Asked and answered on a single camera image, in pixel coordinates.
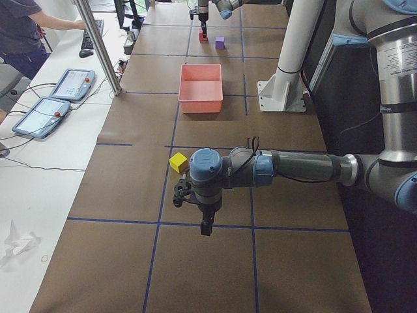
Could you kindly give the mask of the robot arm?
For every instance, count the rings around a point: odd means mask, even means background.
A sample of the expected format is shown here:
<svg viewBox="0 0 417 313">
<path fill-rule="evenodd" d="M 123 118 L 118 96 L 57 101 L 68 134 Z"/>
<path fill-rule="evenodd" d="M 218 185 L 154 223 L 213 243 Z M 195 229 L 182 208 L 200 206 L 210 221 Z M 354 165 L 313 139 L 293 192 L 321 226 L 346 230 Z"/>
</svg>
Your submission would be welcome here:
<svg viewBox="0 0 417 313">
<path fill-rule="evenodd" d="M 218 0 L 213 1 L 220 13 L 220 16 L 226 20 L 232 16 L 232 12 L 241 7 L 243 4 L 248 3 L 245 0 Z M 209 20 L 209 0 L 198 0 L 194 9 L 190 10 L 190 19 L 194 16 L 198 16 L 201 22 L 201 30 L 203 38 L 207 37 L 207 21 Z"/>
<path fill-rule="evenodd" d="M 236 147 L 227 156 L 204 148 L 174 188 L 173 204 L 198 206 L 201 233 L 210 235 L 222 192 L 268 186 L 276 176 L 303 183 L 359 186 L 416 212 L 416 2 L 338 1 L 335 45 L 370 44 L 377 51 L 384 150 L 379 155 L 320 155 Z"/>
</svg>

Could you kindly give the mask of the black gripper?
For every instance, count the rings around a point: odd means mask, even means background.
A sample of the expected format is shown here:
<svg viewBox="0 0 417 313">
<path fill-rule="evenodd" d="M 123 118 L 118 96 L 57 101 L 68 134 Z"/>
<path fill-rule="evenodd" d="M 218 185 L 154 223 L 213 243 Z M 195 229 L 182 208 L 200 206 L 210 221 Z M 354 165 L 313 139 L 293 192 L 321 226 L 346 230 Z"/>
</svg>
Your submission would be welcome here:
<svg viewBox="0 0 417 313">
<path fill-rule="evenodd" d="M 205 197 L 196 195 L 198 208 L 203 212 L 203 219 L 200 223 L 201 235 L 211 236 L 215 213 L 222 207 L 222 195 Z"/>
<path fill-rule="evenodd" d="M 201 22 L 202 37 L 207 38 L 207 21 L 209 19 L 209 6 L 198 6 L 199 21 Z"/>
</svg>

